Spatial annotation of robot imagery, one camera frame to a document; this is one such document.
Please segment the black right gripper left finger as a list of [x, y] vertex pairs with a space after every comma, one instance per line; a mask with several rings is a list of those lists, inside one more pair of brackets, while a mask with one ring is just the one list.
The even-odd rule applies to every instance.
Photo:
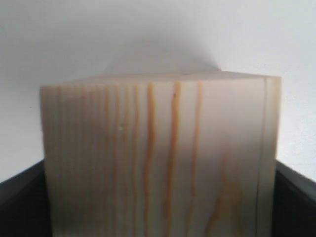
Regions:
[[43, 161], [0, 183], [0, 235], [53, 236]]

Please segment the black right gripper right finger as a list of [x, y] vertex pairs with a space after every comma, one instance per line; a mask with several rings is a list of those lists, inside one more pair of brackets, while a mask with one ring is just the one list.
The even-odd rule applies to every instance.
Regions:
[[316, 183], [276, 163], [273, 237], [316, 237]]

